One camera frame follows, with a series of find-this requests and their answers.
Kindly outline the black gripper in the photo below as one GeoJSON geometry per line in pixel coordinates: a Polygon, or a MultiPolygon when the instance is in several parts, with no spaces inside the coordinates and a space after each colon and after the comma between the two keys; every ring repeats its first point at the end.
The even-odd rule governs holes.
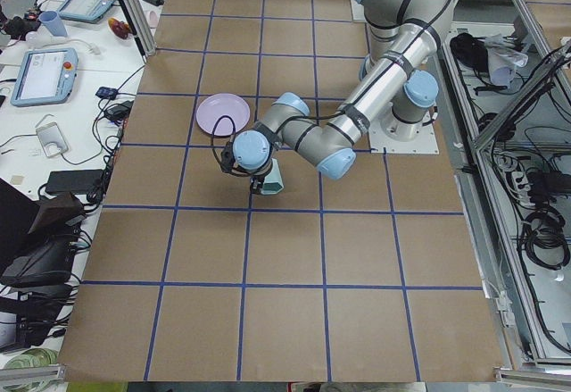
{"type": "Polygon", "coordinates": [[[222,149],[219,156],[219,167],[221,171],[238,178],[250,179],[250,192],[253,195],[261,195],[264,179],[272,171],[272,159],[269,158],[262,166],[259,166],[254,170],[247,170],[238,164],[233,147],[234,142],[228,141],[222,149]]]}

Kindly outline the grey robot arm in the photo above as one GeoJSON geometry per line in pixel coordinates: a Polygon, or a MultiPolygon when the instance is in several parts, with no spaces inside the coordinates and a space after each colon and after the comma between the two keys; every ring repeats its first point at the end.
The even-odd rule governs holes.
{"type": "Polygon", "coordinates": [[[262,191],[272,156],[289,146],[324,176],[340,179],[354,164],[354,145],[368,133],[408,84],[420,64],[435,54],[451,26],[453,0],[355,0],[372,35],[372,51],[359,85],[319,126],[303,100],[285,92],[253,127],[233,136],[214,158],[220,169],[251,181],[262,191]]]}

